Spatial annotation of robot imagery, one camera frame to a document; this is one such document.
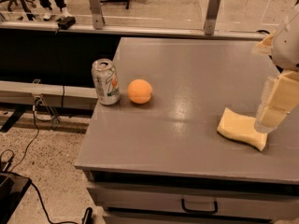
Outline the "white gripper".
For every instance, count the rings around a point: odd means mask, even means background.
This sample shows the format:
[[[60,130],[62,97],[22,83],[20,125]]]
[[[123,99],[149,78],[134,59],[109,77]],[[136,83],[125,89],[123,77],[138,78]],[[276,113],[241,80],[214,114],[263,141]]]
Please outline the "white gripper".
[[[271,54],[274,65],[286,70],[265,81],[256,114],[254,128],[260,133],[271,133],[299,105],[299,73],[295,72],[299,70],[299,5],[252,52]]]

